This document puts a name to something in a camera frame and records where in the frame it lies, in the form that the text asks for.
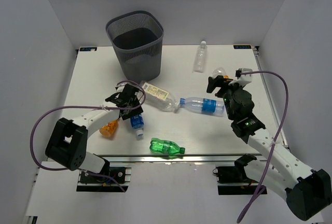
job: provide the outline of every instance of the green plastic bottle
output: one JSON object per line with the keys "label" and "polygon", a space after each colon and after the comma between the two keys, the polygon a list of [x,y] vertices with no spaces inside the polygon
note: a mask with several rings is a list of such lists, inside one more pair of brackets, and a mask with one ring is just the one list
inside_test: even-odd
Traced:
{"label": "green plastic bottle", "polygon": [[186,148],[180,147],[173,141],[167,141],[153,137],[151,139],[150,150],[173,156],[178,153],[184,154]]}

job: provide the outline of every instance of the orange bottle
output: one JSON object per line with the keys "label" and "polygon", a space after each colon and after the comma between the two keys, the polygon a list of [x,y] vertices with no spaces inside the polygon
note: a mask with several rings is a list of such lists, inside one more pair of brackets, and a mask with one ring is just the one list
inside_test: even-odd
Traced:
{"label": "orange bottle", "polygon": [[108,123],[107,125],[101,127],[99,129],[99,132],[105,137],[111,137],[114,134],[117,127],[118,127],[118,120],[114,120]]}

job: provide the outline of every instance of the cable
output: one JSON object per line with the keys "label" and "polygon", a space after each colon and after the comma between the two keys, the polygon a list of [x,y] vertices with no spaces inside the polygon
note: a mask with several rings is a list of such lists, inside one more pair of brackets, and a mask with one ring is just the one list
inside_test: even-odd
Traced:
{"label": "cable", "polygon": [[145,91],[143,90],[143,88],[139,84],[137,84],[136,82],[131,81],[131,80],[123,80],[123,81],[117,83],[117,85],[119,85],[121,83],[124,83],[124,82],[130,83],[130,84],[132,84],[134,86],[139,87],[140,91],[143,93],[144,98],[143,98],[142,102],[138,106],[132,107],[132,108],[127,108],[127,107],[101,107],[101,106],[60,106],[60,107],[56,107],[54,109],[51,109],[50,111],[47,111],[42,116],[40,116],[40,118],[36,121],[36,123],[32,127],[31,134],[30,134],[30,154],[31,154],[31,157],[32,157],[33,161],[35,162],[35,164],[37,164],[38,167],[40,167],[40,168],[42,168],[44,170],[48,170],[48,171],[64,171],[64,170],[67,170],[67,168],[49,168],[49,167],[43,166],[37,160],[35,152],[33,150],[33,138],[34,138],[34,134],[36,132],[37,126],[39,125],[39,123],[47,115],[51,114],[52,112],[58,111],[58,110],[62,110],[62,109],[68,109],[68,108],[75,108],[75,109],[96,109],[96,110],[101,110],[101,109],[106,109],[106,110],[135,110],[135,109],[141,107],[143,105],[143,103],[145,102],[145,99],[146,99],[146,94],[145,94]]}
{"label": "cable", "polygon": [[107,181],[104,182],[102,186],[105,187],[107,184],[110,184],[110,179],[107,179]]}
{"label": "cable", "polygon": [[254,182],[254,180],[251,180],[248,185],[241,186],[241,189],[246,189],[246,188],[250,187],[251,184],[253,184],[253,182]]}
{"label": "cable", "polygon": [[141,98],[143,97],[143,95],[139,98],[139,101],[141,101]]}
{"label": "cable", "polygon": [[98,177],[104,177],[104,178],[107,178],[107,179],[110,179],[112,180],[117,186],[119,186],[119,188],[125,192],[124,188],[114,179],[112,178],[111,176],[106,176],[106,175],[101,175],[101,174],[96,174],[96,173],[93,173],[91,171],[87,171],[87,173],[91,176],[98,176]]}
{"label": "cable", "polygon": [[286,118],[286,113],[287,113],[287,108],[288,108],[288,86],[287,86],[287,83],[286,81],[284,80],[284,78],[282,78],[280,75],[278,75],[277,73],[275,72],[271,72],[271,71],[253,71],[253,72],[245,72],[245,73],[241,73],[241,75],[251,75],[251,74],[271,74],[271,75],[274,75],[274,76],[277,76],[279,79],[281,79],[282,83],[284,83],[284,86],[285,86],[285,92],[286,92],[286,101],[285,101],[285,109],[284,109],[284,113],[283,113],[283,116],[281,118],[281,121],[280,121],[280,125],[276,131],[276,134],[273,138],[273,141],[274,143],[272,143],[271,145],[271,150],[270,150],[270,153],[269,153],[269,156],[266,160],[266,165],[265,165],[265,168],[264,168],[264,171],[263,171],[263,174],[258,182],[258,185],[257,185],[257,188],[255,189],[255,192],[253,194],[253,196],[251,197],[250,201],[248,202],[248,204],[244,207],[244,209],[242,210],[242,212],[240,213],[238,219],[237,219],[237,223],[240,223],[243,219],[243,217],[245,216],[245,214],[247,213],[247,211],[249,210],[250,206],[253,204],[253,202],[264,192],[264,190],[266,189],[265,186],[262,186],[262,183],[264,181],[264,178],[267,174],[267,171],[268,171],[268,168],[269,168],[269,165],[270,165],[270,162],[271,162],[271,159],[272,159],[272,154],[273,154],[273,151],[274,151],[274,147],[275,147],[275,141],[276,139],[278,138],[280,132],[281,132],[281,128],[284,124],[284,121],[285,121],[285,118]]}

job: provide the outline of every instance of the white wall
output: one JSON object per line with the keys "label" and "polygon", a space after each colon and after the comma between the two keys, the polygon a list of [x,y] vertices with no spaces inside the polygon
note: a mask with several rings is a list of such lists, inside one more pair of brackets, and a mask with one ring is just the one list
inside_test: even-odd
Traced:
{"label": "white wall", "polygon": [[[30,131],[63,103],[75,50],[48,0],[0,0],[0,9],[0,216],[1,223],[20,224],[37,171]],[[53,119],[37,133],[39,159]]]}
{"label": "white wall", "polygon": [[[292,152],[332,175],[332,0],[285,0],[261,45],[263,67],[288,82],[290,102],[284,131]],[[266,77],[282,114],[284,88]],[[332,223],[332,206],[323,211]]]}
{"label": "white wall", "polygon": [[164,44],[259,45],[284,0],[49,0],[68,37],[79,46],[110,46],[106,23],[144,9],[160,21]]}

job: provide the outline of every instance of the wastebasket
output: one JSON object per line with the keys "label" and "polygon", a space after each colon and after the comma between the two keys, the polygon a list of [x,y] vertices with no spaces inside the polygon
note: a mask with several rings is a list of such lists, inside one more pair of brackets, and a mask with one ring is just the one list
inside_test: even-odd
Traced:
{"label": "wastebasket", "polygon": [[128,80],[149,81],[160,74],[163,28],[146,11],[133,11],[106,25],[122,71]]}

